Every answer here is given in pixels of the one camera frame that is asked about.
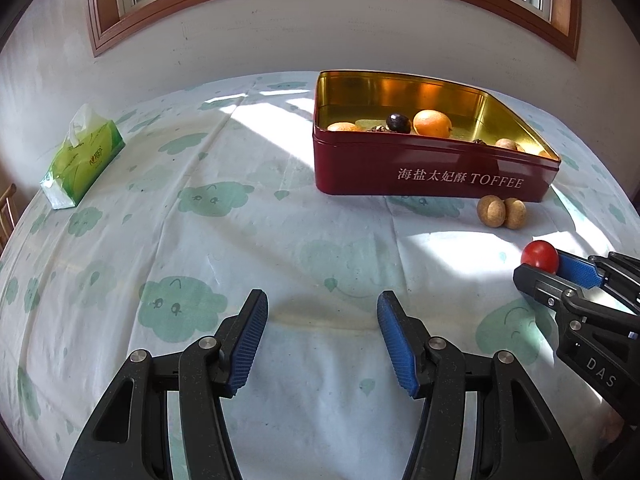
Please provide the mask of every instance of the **green cloud print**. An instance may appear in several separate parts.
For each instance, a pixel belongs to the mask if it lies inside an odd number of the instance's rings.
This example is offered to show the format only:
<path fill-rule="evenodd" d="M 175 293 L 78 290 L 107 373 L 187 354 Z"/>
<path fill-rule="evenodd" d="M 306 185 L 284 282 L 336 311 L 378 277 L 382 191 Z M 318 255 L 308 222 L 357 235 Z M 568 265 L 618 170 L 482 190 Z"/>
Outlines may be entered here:
<path fill-rule="evenodd" d="M 546 307 L 524 298 L 511 301 L 486 316 L 476 329 L 478 348 L 486 354 L 508 350 L 524 365 L 532 364 L 540 345 L 552 333 Z"/>
<path fill-rule="evenodd" d="M 40 405 L 38 404 L 36 389 L 31 382 L 31 378 L 22 367 L 18 368 L 18 399 L 27 415 L 33 420 L 38 420 L 40 417 Z"/>
<path fill-rule="evenodd" d="M 189 134 L 182 137 L 178 137 L 177 139 L 171 140 L 170 142 L 160 146 L 158 152 L 167 152 L 168 155 L 177 155 L 180 152 L 183 152 L 187 148 L 192 148 L 193 146 L 197 146 L 202 142 L 207 136 L 204 134 Z"/>
<path fill-rule="evenodd" d="M 15 297 L 18 295 L 18 278 L 15 276 L 9 280 L 6 284 L 6 290 L 4 292 L 4 298 L 8 304 L 12 304 L 15 301 Z"/>
<path fill-rule="evenodd" d="M 342 246 L 313 240 L 302 247 L 300 264 L 330 293 L 367 312 L 375 309 L 380 292 L 404 287 L 399 266 L 391 261 L 386 244 L 376 238 Z"/>
<path fill-rule="evenodd" d="M 388 196 L 392 204 L 398 204 L 409 211 L 432 218 L 458 218 L 465 206 L 459 198 L 440 198 L 437 196 Z"/>
<path fill-rule="evenodd" d="M 106 306 L 107 295 L 117 283 L 114 267 L 102 261 L 91 262 L 76 276 L 75 289 L 71 294 L 72 303 L 83 307 Z"/>
<path fill-rule="evenodd" d="M 226 297 L 209 285 L 187 276 L 167 276 L 140 287 L 138 322 L 167 343 L 179 343 L 194 332 L 211 332 L 218 314 L 226 310 Z"/>
<path fill-rule="evenodd" d="M 201 187 L 186 187 L 178 193 L 178 211 L 193 211 L 201 216 L 226 216 L 235 207 L 242 207 L 249 200 L 253 186 L 238 182 L 217 182 Z"/>
<path fill-rule="evenodd" d="M 27 283 L 27 290 L 24 293 L 24 311 L 30 312 L 34 310 L 40 303 L 40 294 L 38 293 L 38 279 L 31 278 Z"/>
<path fill-rule="evenodd" d="M 157 191 L 166 186 L 171 180 L 173 172 L 164 166 L 149 168 L 127 185 L 127 189 L 133 192 Z"/>
<path fill-rule="evenodd" d="M 87 231 L 90 231 L 102 218 L 102 211 L 95 207 L 87 207 L 71 215 L 69 219 L 69 227 L 66 229 L 70 235 L 81 237 Z"/>

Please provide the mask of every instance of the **tomato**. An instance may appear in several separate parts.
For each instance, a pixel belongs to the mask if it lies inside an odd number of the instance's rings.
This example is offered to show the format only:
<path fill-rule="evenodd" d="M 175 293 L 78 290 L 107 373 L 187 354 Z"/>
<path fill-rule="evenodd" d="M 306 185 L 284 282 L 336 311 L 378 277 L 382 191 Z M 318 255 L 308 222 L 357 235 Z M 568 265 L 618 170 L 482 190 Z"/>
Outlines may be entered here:
<path fill-rule="evenodd" d="M 522 251 L 521 264 L 529 264 L 551 274 L 558 272 L 560 257 L 558 251 L 549 242 L 534 240 Z"/>

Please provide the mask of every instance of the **chinese characters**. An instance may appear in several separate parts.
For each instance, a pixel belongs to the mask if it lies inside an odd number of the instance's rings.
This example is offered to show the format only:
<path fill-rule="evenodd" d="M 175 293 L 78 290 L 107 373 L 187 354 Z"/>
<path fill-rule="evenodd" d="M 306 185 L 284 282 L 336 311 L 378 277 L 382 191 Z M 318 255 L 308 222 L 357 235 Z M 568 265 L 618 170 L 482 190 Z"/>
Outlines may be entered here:
<path fill-rule="evenodd" d="M 435 182 L 453 182 L 457 184 L 480 184 L 482 186 L 514 187 L 520 188 L 524 183 L 523 178 L 513 178 L 500 175 L 487 175 L 481 173 L 457 173 L 455 171 L 427 171 L 422 169 L 401 168 L 398 172 L 398 180 L 424 180 Z"/>

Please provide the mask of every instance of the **tablecloth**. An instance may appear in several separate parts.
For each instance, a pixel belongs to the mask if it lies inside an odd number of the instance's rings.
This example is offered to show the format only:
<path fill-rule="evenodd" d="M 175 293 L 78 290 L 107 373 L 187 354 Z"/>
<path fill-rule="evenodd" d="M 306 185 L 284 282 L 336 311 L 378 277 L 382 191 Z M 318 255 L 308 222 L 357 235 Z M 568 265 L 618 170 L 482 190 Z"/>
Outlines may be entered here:
<path fill-rule="evenodd" d="M 561 121 L 494 92 L 562 156 L 524 229 L 483 226 L 475 200 L 325 195 L 317 77 L 245 76 L 132 105 L 115 118 L 126 147 L 77 208 L 54 211 L 41 192 L 30 203 L 0 259 L 0 413 L 46 480 L 62 476 L 131 351 L 183 350 L 252 288 L 270 318 L 246 386 L 223 401 L 245 479 L 401 478 L 422 403 L 398 385 L 378 328 L 385 289 L 462 351 L 514 352 L 588 474 L 609 408 L 555 357 L 551 311 L 511 275 L 535 238 L 638 256 L 640 219 L 620 186 Z"/>

